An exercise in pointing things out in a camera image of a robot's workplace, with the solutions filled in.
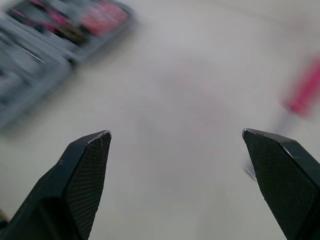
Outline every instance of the pink tool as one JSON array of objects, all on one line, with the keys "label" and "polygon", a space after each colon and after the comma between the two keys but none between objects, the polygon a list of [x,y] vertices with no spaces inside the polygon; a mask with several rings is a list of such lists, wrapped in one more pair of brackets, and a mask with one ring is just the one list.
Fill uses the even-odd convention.
[{"label": "pink tool", "polygon": [[[288,110],[281,121],[274,129],[274,133],[287,135],[293,127],[296,116],[307,117],[310,114],[311,105],[317,100],[320,93],[320,57],[312,60],[307,70],[301,76],[301,80],[293,89],[292,94],[284,102],[284,106]],[[244,170],[248,175],[256,179],[256,173],[251,161],[246,163]]]}]

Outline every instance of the tool case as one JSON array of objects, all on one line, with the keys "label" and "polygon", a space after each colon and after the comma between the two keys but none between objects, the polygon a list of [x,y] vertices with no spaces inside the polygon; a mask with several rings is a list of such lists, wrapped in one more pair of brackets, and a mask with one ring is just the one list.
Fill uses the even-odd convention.
[{"label": "tool case", "polygon": [[[101,34],[87,32],[85,43],[74,44],[51,31],[43,33],[37,30],[33,24],[47,21],[48,16],[30,0],[8,7],[6,18],[0,19],[0,132],[19,123],[21,116],[29,113],[55,85],[64,81],[74,66],[85,64],[101,53],[132,25],[134,19],[134,12],[128,6],[115,1],[46,2],[74,24],[78,24],[91,8],[101,2],[117,6],[126,18],[114,29]],[[33,20],[22,23],[19,18],[12,17],[13,12]]]}]

